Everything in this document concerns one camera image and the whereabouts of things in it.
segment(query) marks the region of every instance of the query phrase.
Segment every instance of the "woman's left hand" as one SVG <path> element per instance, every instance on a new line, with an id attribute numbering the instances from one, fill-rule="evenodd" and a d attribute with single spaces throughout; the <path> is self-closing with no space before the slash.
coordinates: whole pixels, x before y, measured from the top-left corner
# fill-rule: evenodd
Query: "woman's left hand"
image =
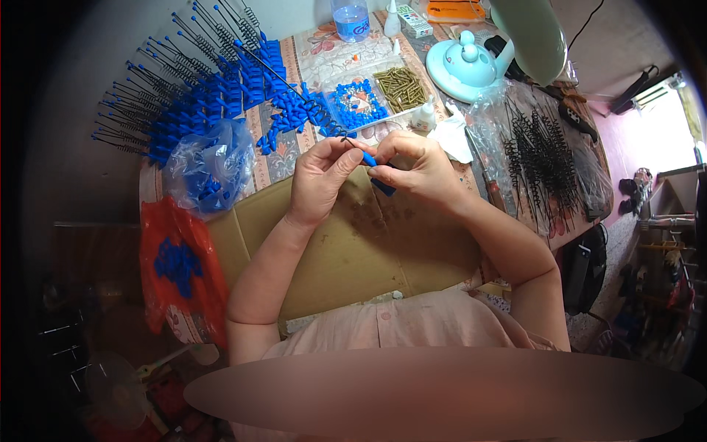
<path id="1" fill-rule="evenodd" d="M 311 232 L 327 219 L 339 188 L 361 164 L 363 151 L 375 155 L 369 145 L 351 142 L 356 148 L 341 138 L 326 138 L 297 158 L 285 221 Z"/>

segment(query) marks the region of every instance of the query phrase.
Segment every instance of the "water bottle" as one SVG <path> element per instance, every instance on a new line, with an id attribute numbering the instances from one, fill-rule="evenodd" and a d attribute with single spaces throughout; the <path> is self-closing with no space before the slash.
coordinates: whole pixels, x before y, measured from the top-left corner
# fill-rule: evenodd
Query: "water bottle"
<path id="1" fill-rule="evenodd" d="M 366 0 L 331 0 L 334 23 L 339 38 L 347 43 L 360 42 L 368 36 Z"/>

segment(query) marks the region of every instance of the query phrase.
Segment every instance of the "red plastic bag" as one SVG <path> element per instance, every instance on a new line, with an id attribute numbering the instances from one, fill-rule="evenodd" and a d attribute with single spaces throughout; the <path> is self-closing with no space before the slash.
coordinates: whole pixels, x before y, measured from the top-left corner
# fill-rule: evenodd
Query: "red plastic bag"
<path id="1" fill-rule="evenodd" d="M 180 341 L 213 342 L 226 348 L 228 287 L 206 224 L 177 207 L 172 197 L 143 202 L 141 222 L 140 271 L 150 330 L 159 333 L 166 318 Z M 191 274 L 190 298 L 180 294 L 177 284 L 155 268 L 160 244 L 167 238 L 173 245 L 187 245 L 199 260 L 201 276 Z"/>

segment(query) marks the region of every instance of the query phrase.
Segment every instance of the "lamp shade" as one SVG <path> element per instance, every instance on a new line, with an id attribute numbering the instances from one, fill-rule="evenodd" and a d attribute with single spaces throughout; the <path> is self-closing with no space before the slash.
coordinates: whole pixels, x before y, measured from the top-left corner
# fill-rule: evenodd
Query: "lamp shade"
<path id="1" fill-rule="evenodd" d="M 567 62 L 567 42 L 547 0 L 491 0 L 493 22 L 515 45 L 518 66 L 539 85 L 557 78 Z"/>

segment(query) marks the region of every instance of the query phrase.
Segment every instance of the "pink shirt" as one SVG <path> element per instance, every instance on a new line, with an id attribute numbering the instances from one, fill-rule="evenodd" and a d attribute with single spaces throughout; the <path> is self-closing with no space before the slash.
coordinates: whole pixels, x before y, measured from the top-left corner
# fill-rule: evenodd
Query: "pink shirt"
<path id="1" fill-rule="evenodd" d="M 524 330 L 509 314 L 481 296 L 473 296 L 476 294 L 435 291 L 385 303 L 337 308 L 275 344 L 263 359 L 316 351 L 404 346 L 559 350 L 549 340 Z M 331 440 L 234 423 L 231 426 L 238 441 Z"/>

